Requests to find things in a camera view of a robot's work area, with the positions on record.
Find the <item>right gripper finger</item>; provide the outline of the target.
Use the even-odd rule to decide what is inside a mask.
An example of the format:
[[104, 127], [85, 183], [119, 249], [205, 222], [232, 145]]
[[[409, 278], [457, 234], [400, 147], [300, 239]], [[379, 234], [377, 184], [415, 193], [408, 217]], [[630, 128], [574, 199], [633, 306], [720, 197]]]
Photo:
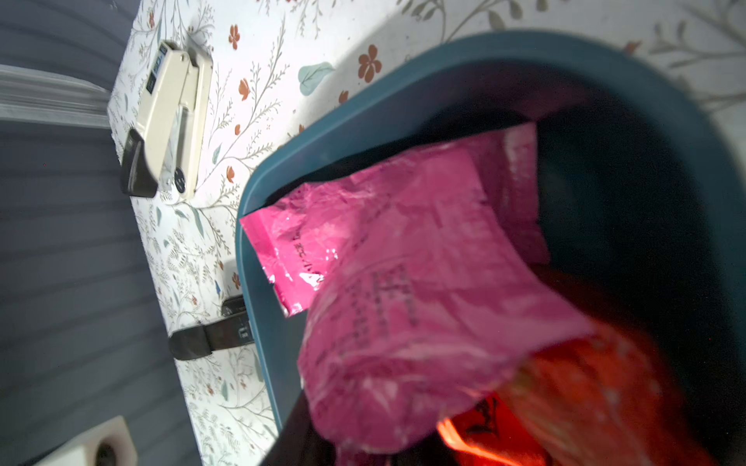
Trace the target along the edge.
[[332, 466], [336, 452], [332, 443], [316, 431], [304, 391], [261, 466]]

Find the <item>pink tea bag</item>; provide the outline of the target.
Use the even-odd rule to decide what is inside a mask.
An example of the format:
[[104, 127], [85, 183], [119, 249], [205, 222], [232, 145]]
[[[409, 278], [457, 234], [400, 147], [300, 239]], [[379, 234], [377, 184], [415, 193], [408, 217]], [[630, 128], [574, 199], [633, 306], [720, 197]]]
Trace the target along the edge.
[[322, 438], [392, 454], [592, 331], [466, 191], [391, 201], [357, 231], [309, 309], [298, 368]]
[[487, 200], [519, 256], [546, 265], [539, 226], [538, 141], [534, 123], [415, 147], [347, 177], [303, 183], [240, 224], [285, 316], [312, 304], [350, 238], [390, 205], [433, 157], [467, 155]]

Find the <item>red tea bag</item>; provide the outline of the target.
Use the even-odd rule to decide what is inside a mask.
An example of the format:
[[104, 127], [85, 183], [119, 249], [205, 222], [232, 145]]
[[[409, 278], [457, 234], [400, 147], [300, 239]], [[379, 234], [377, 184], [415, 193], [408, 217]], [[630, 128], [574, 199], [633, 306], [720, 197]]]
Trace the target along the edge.
[[596, 335], [532, 356], [471, 410], [437, 427], [460, 465], [713, 465], [650, 341]]

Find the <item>teal plastic storage box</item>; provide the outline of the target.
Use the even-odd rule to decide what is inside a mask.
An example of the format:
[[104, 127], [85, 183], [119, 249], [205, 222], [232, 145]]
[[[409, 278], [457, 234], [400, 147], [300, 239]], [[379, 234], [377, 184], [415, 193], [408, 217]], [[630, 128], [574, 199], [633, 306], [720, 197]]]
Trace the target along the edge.
[[540, 224], [559, 270], [631, 307], [668, 357], [691, 427], [745, 459], [745, 181], [722, 132], [643, 62], [518, 30], [436, 47], [266, 159], [238, 213], [399, 151], [534, 120]]

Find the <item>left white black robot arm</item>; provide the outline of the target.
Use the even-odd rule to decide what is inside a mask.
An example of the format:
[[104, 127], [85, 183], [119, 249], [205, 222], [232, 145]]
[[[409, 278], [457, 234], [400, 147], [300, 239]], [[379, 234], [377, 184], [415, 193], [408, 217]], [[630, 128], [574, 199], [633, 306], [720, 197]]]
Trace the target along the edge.
[[139, 456], [124, 417], [117, 416], [72, 438], [37, 465], [136, 466]]

